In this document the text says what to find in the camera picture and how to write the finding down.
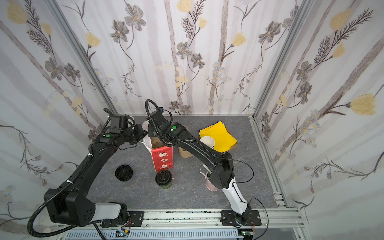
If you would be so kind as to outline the red white paper gift bag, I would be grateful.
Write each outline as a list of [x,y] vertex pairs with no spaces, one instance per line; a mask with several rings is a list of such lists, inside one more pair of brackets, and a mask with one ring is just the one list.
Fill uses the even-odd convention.
[[156,173],[162,170],[171,169],[174,165],[174,151],[173,147],[164,146],[158,149],[152,149],[151,140],[149,136],[145,136],[143,139],[143,144],[150,152],[154,168]]

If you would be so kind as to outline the black plastic cup lid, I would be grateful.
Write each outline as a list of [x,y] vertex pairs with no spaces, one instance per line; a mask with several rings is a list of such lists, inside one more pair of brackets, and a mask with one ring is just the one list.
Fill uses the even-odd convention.
[[156,184],[157,182],[166,182],[166,181],[172,181],[173,176],[172,173],[168,170],[162,170],[156,174]]

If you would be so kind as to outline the green paper coffee cup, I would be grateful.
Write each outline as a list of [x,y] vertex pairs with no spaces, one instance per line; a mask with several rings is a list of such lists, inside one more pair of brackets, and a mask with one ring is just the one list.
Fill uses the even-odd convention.
[[166,181],[166,182],[157,182],[158,186],[162,189],[169,189],[172,186],[172,181]]

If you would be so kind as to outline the single brown pulp cup carrier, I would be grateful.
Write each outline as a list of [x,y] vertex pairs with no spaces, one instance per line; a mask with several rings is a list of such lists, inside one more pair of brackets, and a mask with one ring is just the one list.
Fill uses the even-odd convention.
[[152,149],[162,148],[165,145],[160,141],[158,137],[150,137]]

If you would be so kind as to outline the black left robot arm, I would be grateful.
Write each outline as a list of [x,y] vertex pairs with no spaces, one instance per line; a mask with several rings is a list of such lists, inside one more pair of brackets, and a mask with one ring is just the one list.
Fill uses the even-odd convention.
[[[110,113],[100,134],[88,146],[88,154],[79,167],[57,189],[45,193],[45,201],[27,223],[28,233],[36,238],[47,238],[103,221],[117,226],[128,224],[130,217],[126,204],[96,204],[87,195],[100,170],[120,146],[125,143],[136,145],[147,133],[131,116]],[[44,209],[48,210],[52,222],[64,224],[66,228],[51,233],[37,232],[34,221]]]

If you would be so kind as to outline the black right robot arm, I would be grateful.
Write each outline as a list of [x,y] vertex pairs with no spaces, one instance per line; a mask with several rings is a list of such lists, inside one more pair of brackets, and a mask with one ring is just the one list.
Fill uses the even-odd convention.
[[198,158],[211,172],[210,183],[225,193],[232,211],[240,218],[248,218],[252,207],[237,186],[231,154],[220,153],[208,147],[180,123],[168,121],[163,116],[163,110],[153,100],[145,101],[145,110],[148,115],[149,135],[159,138],[167,147],[178,146]]

